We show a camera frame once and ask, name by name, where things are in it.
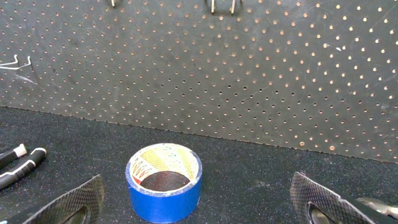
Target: tape roll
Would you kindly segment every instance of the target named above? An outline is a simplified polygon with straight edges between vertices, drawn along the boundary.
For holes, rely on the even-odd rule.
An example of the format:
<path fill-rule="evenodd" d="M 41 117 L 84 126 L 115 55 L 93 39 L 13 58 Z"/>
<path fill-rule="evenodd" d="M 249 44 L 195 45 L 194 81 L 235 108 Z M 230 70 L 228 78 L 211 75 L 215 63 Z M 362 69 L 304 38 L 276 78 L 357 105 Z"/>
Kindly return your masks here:
<path fill-rule="evenodd" d="M 171 223 L 187 217 L 199 202 L 201 174 L 199 157 L 185 146 L 162 143 L 139 150 L 126 167 L 133 210 L 153 223 Z M 186 181 L 170 178 L 176 175 Z"/>

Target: black tabletop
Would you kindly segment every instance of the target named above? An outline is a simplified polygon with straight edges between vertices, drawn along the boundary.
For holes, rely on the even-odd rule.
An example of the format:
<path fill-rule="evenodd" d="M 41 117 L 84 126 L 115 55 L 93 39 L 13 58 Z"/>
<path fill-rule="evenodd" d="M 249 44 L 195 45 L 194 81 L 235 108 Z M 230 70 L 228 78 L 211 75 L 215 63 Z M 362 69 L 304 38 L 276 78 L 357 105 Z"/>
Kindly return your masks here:
<path fill-rule="evenodd" d="M 296 223 L 289 195 L 295 171 L 354 198 L 398 202 L 397 164 L 0 107 L 0 152 L 21 143 L 29 152 L 48 151 L 33 173 L 0 192 L 0 217 L 101 174 L 106 198 L 99 223 L 146 223 L 132 211 L 124 172 L 135 152 L 160 142 L 189 147 L 203 164 L 199 205 L 181 223 Z"/>

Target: tape roll hole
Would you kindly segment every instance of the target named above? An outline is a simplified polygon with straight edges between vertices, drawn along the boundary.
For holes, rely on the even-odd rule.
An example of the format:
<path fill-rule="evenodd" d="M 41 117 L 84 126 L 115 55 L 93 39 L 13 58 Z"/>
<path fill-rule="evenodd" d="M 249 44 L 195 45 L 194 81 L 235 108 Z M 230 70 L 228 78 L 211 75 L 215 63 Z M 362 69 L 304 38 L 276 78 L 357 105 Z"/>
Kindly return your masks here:
<path fill-rule="evenodd" d="M 198 161 L 191 150 L 177 144 L 145 147 L 131 159 L 130 174 L 140 187 L 154 192 L 170 192 L 196 183 Z"/>

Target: blue tape roll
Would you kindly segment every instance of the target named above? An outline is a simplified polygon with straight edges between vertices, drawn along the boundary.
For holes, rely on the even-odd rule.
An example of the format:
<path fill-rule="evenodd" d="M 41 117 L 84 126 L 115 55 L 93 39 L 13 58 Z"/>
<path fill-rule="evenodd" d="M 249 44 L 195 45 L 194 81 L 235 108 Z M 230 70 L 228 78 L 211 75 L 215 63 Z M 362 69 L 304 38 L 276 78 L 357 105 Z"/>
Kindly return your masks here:
<path fill-rule="evenodd" d="M 186 162 L 185 165 L 183 162 L 179 162 L 178 164 L 182 167 L 189 166 L 190 168 L 197 169 L 191 173 L 196 175 L 191 179 L 189 178 L 190 182 L 187 185 L 177 190 L 158 192 L 145 189 L 139 185 L 140 182 L 137 178 L 139 174 L 145 173 L 145 170 L 149 170 L 148 167 L 151 166 L 148 164 L 142 165 L 145 161 L 140 156 L 151 149 L 158 150 L 163 156 L 166 155 L 167 158 L 176 156 L 176 149 L 178 149 L 178 152 L 188 157 L 188 159 L 184 160 Z M 153 223 L 171 223 L 187 217 L 193 212 L 199 202 L 201 174 L 202 166 L 199 157 L 187 147 L 164 143 L 141 149 L 131 157 L 126 167 L 127 186 L 133 210 L 141 218 Z"/>

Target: perforated board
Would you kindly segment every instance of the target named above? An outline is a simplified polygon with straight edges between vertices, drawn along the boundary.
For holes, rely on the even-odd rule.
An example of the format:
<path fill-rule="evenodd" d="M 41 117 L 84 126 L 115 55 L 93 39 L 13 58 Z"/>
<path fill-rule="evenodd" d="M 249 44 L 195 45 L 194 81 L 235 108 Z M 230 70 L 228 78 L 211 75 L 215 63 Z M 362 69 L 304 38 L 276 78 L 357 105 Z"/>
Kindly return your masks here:
<path fill-rule="evenodd" d="M 1 0 L 0 105 L 398 162 L 397 1 L 231 4 Z"/>

